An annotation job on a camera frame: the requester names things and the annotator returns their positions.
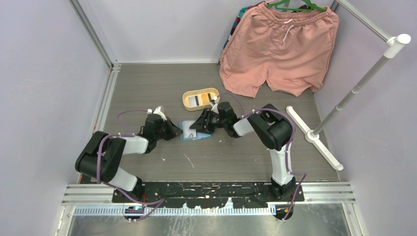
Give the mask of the white credit card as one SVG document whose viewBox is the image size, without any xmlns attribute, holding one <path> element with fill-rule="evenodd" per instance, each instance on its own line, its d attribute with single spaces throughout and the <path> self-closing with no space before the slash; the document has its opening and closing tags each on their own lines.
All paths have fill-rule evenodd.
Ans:
<svg viewBox="0 0 417 236">
<path fill-rule="evenodd" d="M 196 129 L 192 129 L 191 125 L 194 123 L 194 120 L 185 120 L 181 123 L 182 125 L 182 140 L 183 141 L 192 141 L 192 140 L 197 140 L 198 137 L 198 133 L 196 131 Z"/>
</svg>

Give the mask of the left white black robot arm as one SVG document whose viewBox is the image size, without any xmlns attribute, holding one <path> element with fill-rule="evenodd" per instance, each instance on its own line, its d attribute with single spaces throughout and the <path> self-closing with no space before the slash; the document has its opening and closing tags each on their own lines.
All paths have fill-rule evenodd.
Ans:
<svg viewBox="0 0 417 236">
<path fill-rule="evenodd" d="M 148 154 L 159 140 L 169 141 L 183 131 L 169 117 L 150 114 L 145 125 L 137 134 L 108 134 L 96 131 L 75 162 L 75 170 L 94 177 L 124 191 L 132 203 L 139 202 L 144 195 L 143 181 L 120 167 L 121 159 L 128 154 Z"/>
</svg>

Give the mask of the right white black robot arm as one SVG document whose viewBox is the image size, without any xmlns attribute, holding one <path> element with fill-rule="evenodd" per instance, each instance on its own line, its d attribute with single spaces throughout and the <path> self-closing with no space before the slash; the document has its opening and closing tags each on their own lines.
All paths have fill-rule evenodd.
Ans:
<svg viewBox="0 0 417 236">
<path fill-rule="evenodd" d="M 221 102 L 213 108 L 205 108 L 199 118 L 190 125 L 196 132 L 212 134 L 223 128 L 232 138 L 255 132 L 269 150 L 272 164 L 271 190 L 279 202 L 287 201 L 296 187 L 292 172 L 290 148 L 294 128 L 272 104 L 238 118 L 229 102 Z"/>
</svg>

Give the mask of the blue card holder wallet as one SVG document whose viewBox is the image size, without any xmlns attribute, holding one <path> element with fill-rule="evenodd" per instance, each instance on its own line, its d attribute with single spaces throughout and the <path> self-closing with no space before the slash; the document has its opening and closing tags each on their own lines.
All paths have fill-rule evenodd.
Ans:
<svg viewBox="0 0 417 236">
<path fill-rule="evenodd" d="M 180 135 L 180 140 L 182 142 L 201 140 L 213 136 L 212 134 L 197 132 L 196 129 L 191 129 L 190 126 L 194 122 L 194 120 L 184 120 L 179 123 L 179 128 L 183 131 L 183 133 Z"/>
</svg>

